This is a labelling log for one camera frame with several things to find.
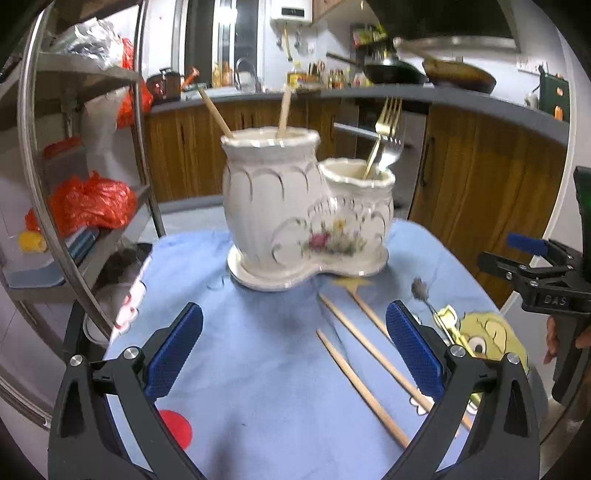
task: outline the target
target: small ceramic cup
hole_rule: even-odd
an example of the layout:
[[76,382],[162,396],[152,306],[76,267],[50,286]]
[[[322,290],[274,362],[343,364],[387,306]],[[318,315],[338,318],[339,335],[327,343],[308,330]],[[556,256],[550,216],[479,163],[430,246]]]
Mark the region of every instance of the small ceramic cup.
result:
[[325,263],[350,257],[350,270],[380,270],[387,260],[384,240],[394,219],[392,189],[395,176],[389,170],[375,180],[362,180],[367,163],[350,158],[328,158],[319,164],[330,190],[328,209],[324,209],[323,230],[328,230]]

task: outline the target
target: range hood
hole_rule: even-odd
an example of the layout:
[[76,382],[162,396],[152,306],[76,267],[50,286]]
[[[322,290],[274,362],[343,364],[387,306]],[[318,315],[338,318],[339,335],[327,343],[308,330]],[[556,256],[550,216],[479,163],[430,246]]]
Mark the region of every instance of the range hood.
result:
[[425,48],[517,50],[509,0],[368,0],[390,37]]

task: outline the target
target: gray countertop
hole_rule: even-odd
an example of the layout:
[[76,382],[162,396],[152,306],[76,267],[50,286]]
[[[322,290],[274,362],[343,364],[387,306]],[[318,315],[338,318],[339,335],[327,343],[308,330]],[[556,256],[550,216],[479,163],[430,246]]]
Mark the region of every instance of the gray countertop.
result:
[[[411,84],[376,85],[367,88],[348,88],[343,90],[321,90],[320,92],[299,94],[304,98],[384,98],[396,97],[416,100],[425,103],[440,103],[465,110],[484,113],[516,125],[526,127],[534,132],[567,146],[569,143],[569,124],[554,119],[551,115],[539,110],[532,110],[516,103],[500,100],[484,93],[471,92],[454,87],[433,87]],[[280,92],[271,93],[238,93],[216,96],[214,103],[236,102],[245,100],[279,100]],[[198,97],[191,100],[164,103],[152,108],[152,114],[180,108],[202,105]]]

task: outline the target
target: white plate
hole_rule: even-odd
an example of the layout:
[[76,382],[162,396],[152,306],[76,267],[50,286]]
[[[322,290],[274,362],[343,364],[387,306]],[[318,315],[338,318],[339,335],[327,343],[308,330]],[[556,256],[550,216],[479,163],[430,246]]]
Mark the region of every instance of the white plate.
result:
[[376,257],[363,262],[353,261],[346,257],[339,257],[339,260],[323,263],[310,263],[306,268],[295,274],[269,280],[259,278],[251,274],[242,266],[242,254],[240,250],[232,245],[228,253],[228,268],[232,276],[245,287],[260,291],[280,291],[295,287],[300,283],[312,278],[318,273],[333,273],[346,277],[367,277],[380,272],[388,262],[388,250],[382,247],[378,250]]

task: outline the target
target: water heater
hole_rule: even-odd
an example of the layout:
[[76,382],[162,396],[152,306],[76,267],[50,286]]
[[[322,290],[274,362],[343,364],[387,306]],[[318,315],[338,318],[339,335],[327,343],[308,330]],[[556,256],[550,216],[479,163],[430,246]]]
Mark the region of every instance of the water heater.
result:
[[271,20],[312,23],[312,0],[272,0]]

